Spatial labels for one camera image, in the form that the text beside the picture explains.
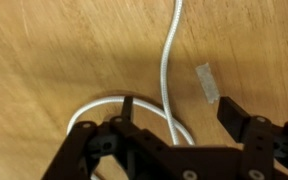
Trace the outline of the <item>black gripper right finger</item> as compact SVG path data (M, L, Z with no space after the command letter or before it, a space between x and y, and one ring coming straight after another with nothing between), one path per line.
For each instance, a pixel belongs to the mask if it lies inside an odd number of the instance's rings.
M222 96L218 105L217 119L235 142L242 142L244 129L250 120L250 115L242 107L230 97Z

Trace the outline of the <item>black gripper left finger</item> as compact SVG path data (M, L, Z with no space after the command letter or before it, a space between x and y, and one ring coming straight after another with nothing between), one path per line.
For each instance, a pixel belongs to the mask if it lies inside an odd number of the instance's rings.
M132 120L133 116L133 97L126 96L123 101L121 117L127 119L128 121Z

